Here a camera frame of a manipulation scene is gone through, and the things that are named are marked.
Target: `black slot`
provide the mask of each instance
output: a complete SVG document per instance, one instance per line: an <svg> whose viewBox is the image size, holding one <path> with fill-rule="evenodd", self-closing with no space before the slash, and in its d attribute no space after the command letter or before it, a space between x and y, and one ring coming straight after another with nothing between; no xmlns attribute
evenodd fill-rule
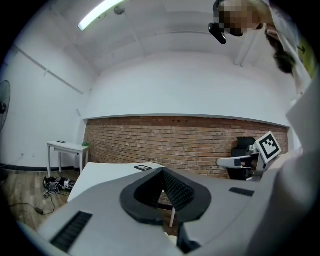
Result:
<svg viewBox="0 0 320 256"><path fill-rule="evenodd" d="M232 187L229 189L230 192L239 194L239 195L243 195L243 196L247 196L247 197L252 197L254 195L254 191L252 190L248 190L248 189L244 189L244 188L239 188L239 187Z"/></svg>
<svg viewBox="0 0 320 256"><path fill-rule="evenodd" d="M235 159L234 166L241 166L241 159Z"/></svg>
<svg viewBox="0 0 320 256"><path fill-rule="evenodd" d="M79 211L51 240L51 244L67 253L93 215Z"/></svg>

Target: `black chair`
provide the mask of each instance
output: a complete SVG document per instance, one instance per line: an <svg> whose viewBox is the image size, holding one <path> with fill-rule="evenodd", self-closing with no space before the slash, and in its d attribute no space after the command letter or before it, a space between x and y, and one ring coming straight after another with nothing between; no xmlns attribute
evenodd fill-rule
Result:
<svg viewBox="0 0 320 256"><path fill-rule="evenodd" d="M247 154L247 148L255 144L256 139L253 137L237 137L238 144L231 150L231 157L244 157ZM251 160L244 161L246 166L251 166ZM250 178L251 172L249 169L231 169L227 168L229 173L229 177L231 180L238 180L238 181L246 181Z"/></svg>

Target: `black hair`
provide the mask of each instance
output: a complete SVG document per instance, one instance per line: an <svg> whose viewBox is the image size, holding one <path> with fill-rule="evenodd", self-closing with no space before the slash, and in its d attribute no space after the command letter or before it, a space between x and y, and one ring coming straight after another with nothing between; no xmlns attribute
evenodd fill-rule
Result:
<svg viewBox="0 0 320 256"><path fill-rule="evenodd" d="M277 39L273 38L271 35L267 33L267 30L265 30L265 36L272 48L275 50L273 58L278 68L283 73L293 75L292 70L296 65L295 59L284 50L284 47L282 46L281 42L279 42Z"/></svg>

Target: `white pipe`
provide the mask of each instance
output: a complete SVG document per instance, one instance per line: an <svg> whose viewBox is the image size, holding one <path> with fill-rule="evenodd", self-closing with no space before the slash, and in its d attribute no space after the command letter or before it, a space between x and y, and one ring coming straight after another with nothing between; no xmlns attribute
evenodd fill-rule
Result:
<svg viewBox="0 0 320 256"><path fill-rule="evenodd" d="M34 64L36 64L39 68L41 68L46 74L50 74L51 76L53 76L54 78L58 79L60 82L64 83L66 86L70 87L71 89L75 90L77 93L84 95L84 93L79 90L78 88L74 87L72 84L68 83L67 81L65 81L64 79L62 79L60 76L56 75L55 73L53 73L52 71L50 71L48 68L44 67L42 64L40 64L38 61L36 61L34 58L32 58L31 56L29 56L27 53L25 53L22 49L20 49L18 46L16 46L15 44L13 44L13 47L15 48L16 51L18 51L19 53L21 53L23 56L25 56L28 60L30 60L31 62L33 62Z"/></svg>
<svg viewBox="0 0 320 256"><path fill-rule="evenodd" d="M175 220L175 215L176 215L176 209L173 207L172 208L172 214L171 214L171 220L170 220L170 228L172 228L173 224L174 224L174 220Z"/></svg>
<svg viewBox="0 0 320 256"><path fill-rule="evenodd" d="M143 48L140 40L138 39L138 36L137 36L136 31L135 31L135 29L134 29L133 23L131 22L131 20L130 20L129 17L127 16L127 13L126 13L126 12L124 12L124 15L125 15L126 20L128 21L128 24L129 24L129 26L130 26L130 28L131 28L131 32L132 32L132 34L133 34L133 36L134 36L135 41L137 42L137 44L138 44L139 47L141 48L141 51L142 51L143 56L146 57L147 54L146 54L145 49Z"/></svg>
<svg viewBox="0 0 320 256"><path fill-rule="evenodd" d="M254 42L256 42L256 38L258 36L259 33L257 33L256 31L249 31L248 34L246 34L245 39L244 39L244 43L241 46L241 49L239 51L239 54L237 56L237 58L234 61L234 65L240 65L241 67L244 64L244 61L246 59L246 57L249 54L249 51L252 48L252 45L254 44Z"/></svg>
<svg viewBox="0 0 320 256"><path fill-rule="evenodd" d="M265 34L264 31L265 31L265 30L264 30L264 28L263 28L263 29L261 29L261 30L259 30L258 32L255 33L255 36L254 36L254 38L253 38L253 40L252 40L252 42L251 42L251 45L249 46L249 49L248 49L246 55L244 56L244 58L243 58L243 60L242 60L242 63L240 64L241 67L243 66L244 62L246 61L246 58L248 57L250 50L251 50L253 47L255 47L255 45L257 45L257 44L261 41L261 38L262 38L263 35Z"/></svg>

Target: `table leg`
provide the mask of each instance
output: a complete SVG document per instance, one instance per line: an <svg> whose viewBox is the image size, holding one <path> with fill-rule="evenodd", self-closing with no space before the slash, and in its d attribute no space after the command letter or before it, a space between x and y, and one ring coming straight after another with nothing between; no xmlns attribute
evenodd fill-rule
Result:
<svg viewBox="0 0 320 256"><path fill-rule="evenodd" d="M172 214L171 214L171 220L170 220L170 226L169 226L170 228L172 228L174 224L175 214L176 214L176 209L172 208Z"/></svg>
<svg viewBox="0 0 320 256"><path fill-rule="evenodd" d="M61 152L59 152L58 160L59 160L59 173L62 173L62 168L61 168Z"/></svg>
<svg viewBox="0 0 320 256"><path fill-rule="evenodd" d="M83 164L84 164L84 153L80 153L79 155L79 158L80 158L80 174L82 173L83 171Z"/></svg>
<svg viewBox="0 0 320 256"><path fill-rule="evenodd" d="M89 149L85 152L85 165L88 164L88 158L89 158Z"/></svg>
<svg viewBox="0 0 320 256"><path fill-rule="evenodd" d="M51 166L50 166L50 146L47 145L47 151L48 151L48 178L51 177Z"/></svg>

